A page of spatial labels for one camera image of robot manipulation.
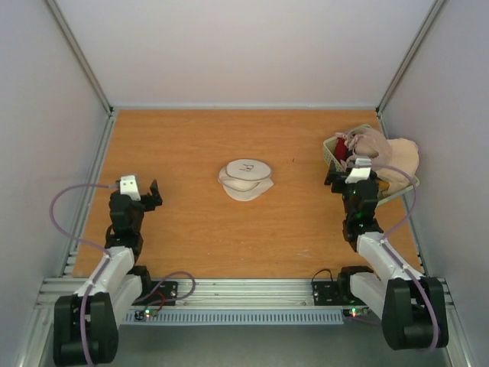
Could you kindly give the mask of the pale pink lace bra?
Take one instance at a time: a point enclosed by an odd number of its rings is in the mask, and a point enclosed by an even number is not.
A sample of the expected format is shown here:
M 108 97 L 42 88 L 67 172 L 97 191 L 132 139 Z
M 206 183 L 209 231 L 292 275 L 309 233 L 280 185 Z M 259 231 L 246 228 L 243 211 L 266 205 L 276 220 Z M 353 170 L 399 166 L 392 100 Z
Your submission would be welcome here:
M 377 130 L 366 128 L 361 132 L 337 132 L 338 143 L 351 152 L 348 158 L 338 159 L 343 168 L 358 157 L 368 157 L 372 164 L 388 164 L 393 157 L 393 149 L 388 140 Z

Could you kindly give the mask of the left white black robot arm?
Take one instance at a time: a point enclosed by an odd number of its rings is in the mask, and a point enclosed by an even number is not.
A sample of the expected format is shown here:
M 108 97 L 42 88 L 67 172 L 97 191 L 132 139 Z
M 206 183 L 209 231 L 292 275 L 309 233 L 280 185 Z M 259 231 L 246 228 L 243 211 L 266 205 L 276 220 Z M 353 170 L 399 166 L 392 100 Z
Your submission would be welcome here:
M 161 206 L 157 181 L 140 194 L 134 175 L 121 177 L 109 199 L 112 221 L 102 259 L 85 283 L 57 299 L 53 309 L 53 361 L 57 366 L 110 363 L 118 350 L 118 329 L 128 308 L 154 295 L 149 271 L 136 264 L 144 240 L 144 214 Z

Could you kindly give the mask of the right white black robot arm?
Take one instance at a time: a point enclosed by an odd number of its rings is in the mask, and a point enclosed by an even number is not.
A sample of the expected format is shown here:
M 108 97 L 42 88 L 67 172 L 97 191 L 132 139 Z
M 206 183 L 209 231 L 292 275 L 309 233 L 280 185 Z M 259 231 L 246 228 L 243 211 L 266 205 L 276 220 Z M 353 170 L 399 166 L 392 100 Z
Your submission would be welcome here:
M 329 168 L 325 185 L 339 193 L 345 209 L 343 235 L 367 267 L 346 267 L 338 275 L 337 293 L 346 303 L 362 301 L 380 319 L 393 350 L 431 352 L 449 343 L 445 292 L 438 278 L 409 265 L 389 243 L 375 218 L 378 182 L 372 172 Z

